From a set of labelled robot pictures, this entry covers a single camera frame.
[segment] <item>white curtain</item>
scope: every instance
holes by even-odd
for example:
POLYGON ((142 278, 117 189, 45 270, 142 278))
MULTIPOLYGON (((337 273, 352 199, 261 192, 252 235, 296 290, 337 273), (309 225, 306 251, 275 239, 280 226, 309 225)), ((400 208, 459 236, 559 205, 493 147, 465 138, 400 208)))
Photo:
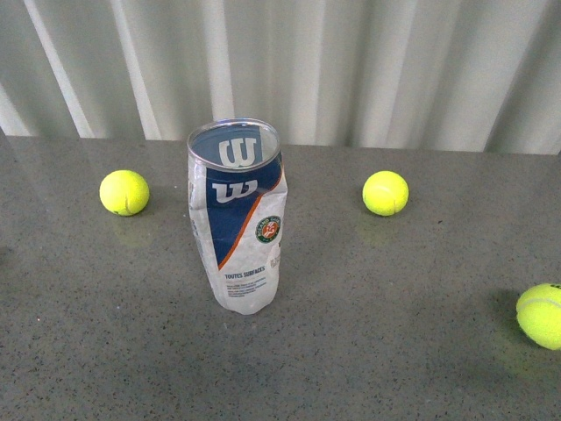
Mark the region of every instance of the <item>white curtain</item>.
POLYGON ((560 0, 2 0, 0 128, 561 150, 560 0))

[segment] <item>wilson logo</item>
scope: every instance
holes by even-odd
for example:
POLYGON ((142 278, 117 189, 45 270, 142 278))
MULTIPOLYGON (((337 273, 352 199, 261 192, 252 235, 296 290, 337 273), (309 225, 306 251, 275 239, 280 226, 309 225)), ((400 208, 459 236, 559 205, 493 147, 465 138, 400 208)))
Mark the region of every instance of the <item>wilson logo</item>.
POLYGON ((218 144, 218 151, 220 152, 220 160, 225 167, 249 167, 255 162, 255 144, 257 140, 254 138, 245 139, 232 139, 225 140, 218 144), (245 145, 245 158, 242 154, 242 143, 245 145), (230 160, 228 156, 228 148, 231 148, 231 156, 234 161, 230 160))
POLYGON ((228 203, 230 200, 249 196, 257 190, 257 180, 249 182, 236 182, 233 184, 212 183, 212 188, 217 191, 217 202, 228 203))

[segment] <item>blue label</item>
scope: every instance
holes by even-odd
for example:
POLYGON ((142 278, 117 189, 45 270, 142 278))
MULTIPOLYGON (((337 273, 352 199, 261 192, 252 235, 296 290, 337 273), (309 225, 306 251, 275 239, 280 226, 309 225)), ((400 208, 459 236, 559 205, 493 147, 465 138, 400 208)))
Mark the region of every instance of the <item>blue label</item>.
POLYGON ((263 168, 244 173, 207 168, 207 212, 219 268, 233 253, 258 200, 274 189, 281 176, 281 153, 263 168))
POLYGON ((199 134, 193 152, 206 161, 243 168, 263 161, 261 134, 254 125, 220 126, 199 134))

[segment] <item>yellow tennis ball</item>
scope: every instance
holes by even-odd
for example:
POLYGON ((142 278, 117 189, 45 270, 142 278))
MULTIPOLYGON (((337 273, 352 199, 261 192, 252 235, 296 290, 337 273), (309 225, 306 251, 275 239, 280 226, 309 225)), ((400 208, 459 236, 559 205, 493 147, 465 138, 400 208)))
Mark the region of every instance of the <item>yellow tennis ball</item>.
POLYGON ((409 199, 407 182, 393 171, 380 171, 366 180, 362 200, 370 212, 389 217, 401 211, 409 199))
POLYGON ((524 292, 516 303, 522 330, 544 348, 561 349, 561 285, 544 283, 524 292))
POLYGON ((150 190, 146 180, 128 169, 112 172, 99 186, 99 198, 105 209, 122 217, 142 211, 149 197, 150 190))

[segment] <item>table surface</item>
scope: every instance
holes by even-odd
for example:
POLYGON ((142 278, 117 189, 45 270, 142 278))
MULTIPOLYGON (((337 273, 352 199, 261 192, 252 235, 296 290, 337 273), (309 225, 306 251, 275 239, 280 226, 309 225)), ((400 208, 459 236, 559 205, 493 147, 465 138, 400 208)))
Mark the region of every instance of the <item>table surface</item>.
POLYGON ((280 285, 212 296, 183 142, 0 138, 2 419, 557 419, 561 352, 515 302, 558 282, 557 156, 285 146, 280 285), (106 211, 130 168, 146 209, 106 211), (409 183, 390 218, 361 201, 409 183))

